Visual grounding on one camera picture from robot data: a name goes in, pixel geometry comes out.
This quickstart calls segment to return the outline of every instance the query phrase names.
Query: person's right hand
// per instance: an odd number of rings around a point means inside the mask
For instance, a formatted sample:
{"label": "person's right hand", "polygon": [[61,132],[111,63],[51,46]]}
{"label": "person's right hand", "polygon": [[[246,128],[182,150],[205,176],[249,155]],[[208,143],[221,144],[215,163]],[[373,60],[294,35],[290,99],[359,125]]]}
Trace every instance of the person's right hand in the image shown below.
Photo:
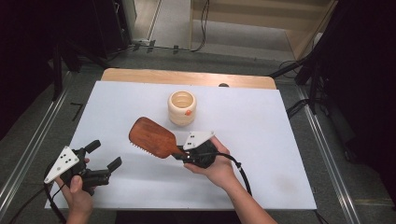
{"label": "person's right hand", "polygon": [[[227,147],[225,147],[216,136],[213,136],[210,141],[219,152],[230,154],[230,151],[227,149]],[[239,182],[233,172],[231,161],[222,156],[217,156],[215,162],[213,162],[206,169],[200,168],[191,163],[185,163],[184,167],[191,170],[195,174],[206,175],[207,178],[212,181],[212,183],[222,189],[226,189],[227,186],[234,184],[234,181]]]}

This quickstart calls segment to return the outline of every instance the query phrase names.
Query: human hand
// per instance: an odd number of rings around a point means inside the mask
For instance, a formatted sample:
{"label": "human hand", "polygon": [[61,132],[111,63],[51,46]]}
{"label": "human hand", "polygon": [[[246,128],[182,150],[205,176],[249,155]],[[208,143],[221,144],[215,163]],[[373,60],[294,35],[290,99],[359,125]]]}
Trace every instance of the human hand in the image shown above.
{"label": "human hand", "polygon": [[86,223],[92,213],[92,197],[82,190],[83,181],[81,176],[75,175],[70,181],[70,188],[64,185],[62,179],[58,176],[55,179],[56,183],[62,188],[62,194],[69,206],[68,223]]}
{"label": "human hand", "polygon": [[[230,155],[230,151],[219,141],[216,136],[213,136],[210,141],[219,152]],[[235,173],[233,172],[231,161],[222,156],[217,156],[215,162],[213,162],[206,169],[200,168],[191,163],[185,163],[184,167],[191,170],[195,174],[206,175],[206,177],[212,183],[222,189],[226,189],[228,186],[233,185],[235,181],[239,183]]]}

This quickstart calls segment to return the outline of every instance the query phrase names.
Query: table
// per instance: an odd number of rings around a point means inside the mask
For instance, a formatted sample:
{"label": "table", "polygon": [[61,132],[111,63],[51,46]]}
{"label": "table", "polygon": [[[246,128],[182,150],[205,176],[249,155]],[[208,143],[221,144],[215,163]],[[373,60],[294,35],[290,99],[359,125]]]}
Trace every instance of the table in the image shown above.
{"label": "table", "polygon": [[[191,0],[192,21],[200,20],[206,0]],[[212,0],[208,21],[271,27],[286,30],[296,60],[327,26],[336,0]]]}
{"label": "table", "polygon": [[[215,87],[219,83],[235,88]],[[248,85],[255,88],[236,88]],[[167,118],[167,97],[179,90],[193,92],[198,101],[195,121],[186,127],[177,127]],[[96,208],[233,209],[222,189],[183,168],[181,161],[155,158],[129,142],[128,132],[142,116],[173,132],[181,145],[189,131],[214,131],[242,162],[253,197],[262,207],[316,209],[285,108],[271,78],[134,69],[104,72],[70,144],[80,148],[92,140],[101,141],[101,147],[89,155],[89,168],[93,170],[105,168],[118,156],[122,158],[123,164],[111,176],[110,184],[95,190]],[[55,202],[60,208],[67,207],[62,197]]]}

